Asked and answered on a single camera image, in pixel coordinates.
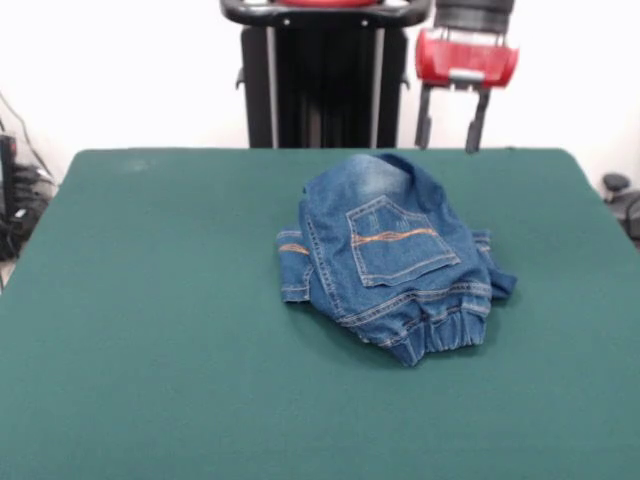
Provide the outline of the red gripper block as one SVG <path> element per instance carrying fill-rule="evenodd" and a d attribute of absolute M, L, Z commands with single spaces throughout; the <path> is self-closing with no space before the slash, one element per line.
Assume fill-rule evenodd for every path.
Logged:
<path fill-rule="evenodd" d="M 444 30 L 423 29 L 415 51 L 416 75 L 423 85 L 416 123 L 415 146 L 427 149 L 432 119 L 429 113 L 432 87 L 451 85 L 482 88 L 478 91 L 475 115 L 469 124 L 465 150 L 480 148 L 486 111 L 492 88 L 505 88 L 519 61 L 519 49 L 498 40 L 472 41 L 470 37 L 452 37 Z"/>

